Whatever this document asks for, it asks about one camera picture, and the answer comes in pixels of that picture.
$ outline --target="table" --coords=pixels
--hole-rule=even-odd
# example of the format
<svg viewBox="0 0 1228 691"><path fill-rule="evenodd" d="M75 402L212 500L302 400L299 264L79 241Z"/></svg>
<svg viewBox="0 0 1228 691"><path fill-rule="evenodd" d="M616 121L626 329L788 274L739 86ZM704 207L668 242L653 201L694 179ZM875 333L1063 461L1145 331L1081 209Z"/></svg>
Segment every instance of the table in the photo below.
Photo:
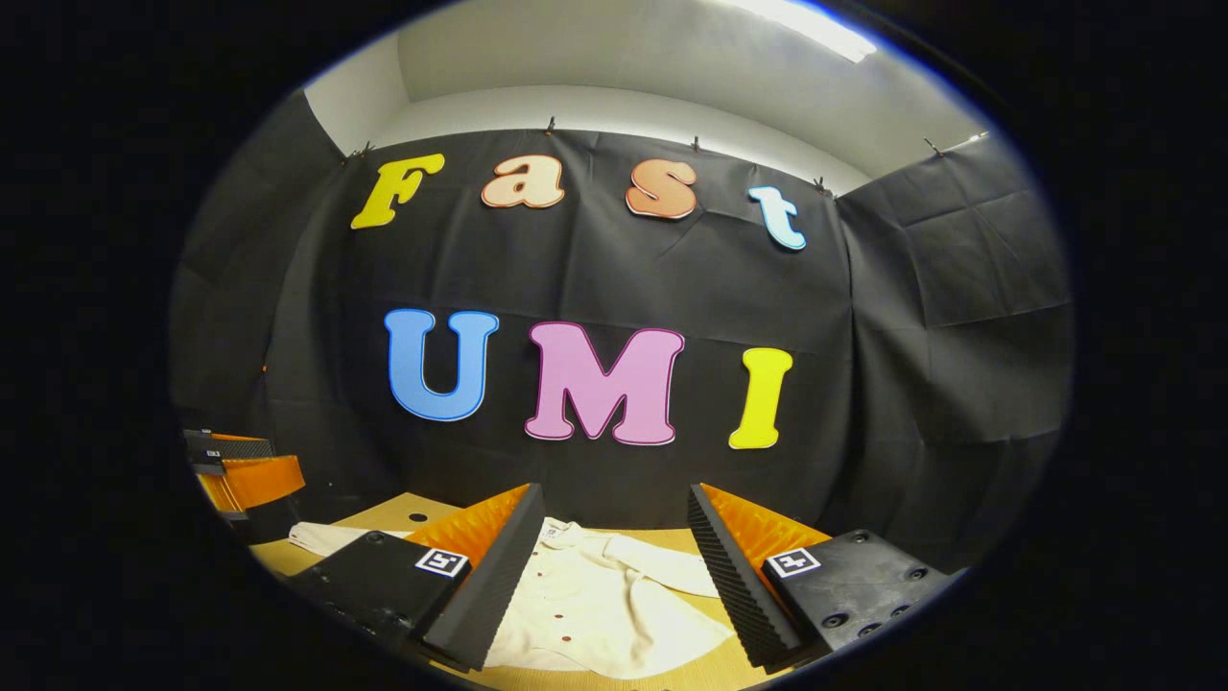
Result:
<svg viewBox="0 0 1228 691"><path fill-rule="evenodd" d="M360 512L335 525L363 528L368 530L418 530L460 511L457 507L432 502L425 497L404 493L398 497ZM425 520L415 522L410 514L422 514ZM658 547L678 550L691 555L699 554L695 539L688 529L678 530L616 530L629 538L642 540ZM323 557L291 545L287 540L252 546L252 554L270 571L293 576ZM689 603L706 616L733 628L725 606L716 598L701 598L689 593L675 595ZM765 674L763 669L750 666L747 654L738 642L737 635L731 636L709 654L691 660L664 674L642 679L609 679L592 671L544 671L511 666L488 668L483 671L460 674L435 662L430 664L472 681L505 691L519 690L571 690L583 691L689 691L693 689L712 691L734 691L761 684L788 671Z"/></svg>

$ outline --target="light blue letter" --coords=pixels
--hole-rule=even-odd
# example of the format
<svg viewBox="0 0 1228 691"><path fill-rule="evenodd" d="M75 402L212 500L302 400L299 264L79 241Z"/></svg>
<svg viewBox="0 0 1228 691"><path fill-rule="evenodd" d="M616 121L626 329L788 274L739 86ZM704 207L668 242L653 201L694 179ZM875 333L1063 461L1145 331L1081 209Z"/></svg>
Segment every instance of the light blue letter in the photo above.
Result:
<svg viewBox="0 0 1228 691"><path fill-rule="evenodd" d="M486 336L499 330L499 318L486 312L457 312L448 328L457 334L457 388L436 394L426 388L422 361L426 331L435 317L422 309L393 309L384 317L388 329L388 379L392 395L420 419L453 422L472 416L486 393Z"/></svg>
<svg viewBox="0 0 1228 691"><path fill-rule="evenodd" d="M806 236L793 230L788 225L788 216L797 215L797 206L792 201L786 201L780 195L780 189L775 187L752 187L747 191L752 199L759 200L759 206L764 211L764 223L772 239L780 242L790 249L806 247Z"/></svg>

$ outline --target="white shirt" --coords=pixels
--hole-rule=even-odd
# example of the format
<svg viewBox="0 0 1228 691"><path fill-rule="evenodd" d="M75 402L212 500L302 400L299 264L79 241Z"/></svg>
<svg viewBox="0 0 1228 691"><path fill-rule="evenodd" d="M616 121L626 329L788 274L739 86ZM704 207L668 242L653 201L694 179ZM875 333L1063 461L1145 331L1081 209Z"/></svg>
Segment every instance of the white shirt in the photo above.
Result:
<svg viewBox="0 0 1228 691"><path fill-rule="evenodd" d="M666 585L718 596L698 555L546 518L484 666L640 679L733 635Z"/></svg>

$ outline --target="ceiling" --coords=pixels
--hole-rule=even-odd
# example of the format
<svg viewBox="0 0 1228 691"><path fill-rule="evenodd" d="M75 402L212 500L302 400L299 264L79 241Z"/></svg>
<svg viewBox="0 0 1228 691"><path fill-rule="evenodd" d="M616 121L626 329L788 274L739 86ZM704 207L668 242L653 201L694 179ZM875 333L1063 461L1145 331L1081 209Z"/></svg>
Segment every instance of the ceiling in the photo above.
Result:
<svg viewBox="0 0 1228 691"><path fill-rule="evenodd" d="M408 25L411 102L474 90L602 86L756 120L871 177L991 129L941 77L882 39L853 64L718 0L465 0Z"/></svg>

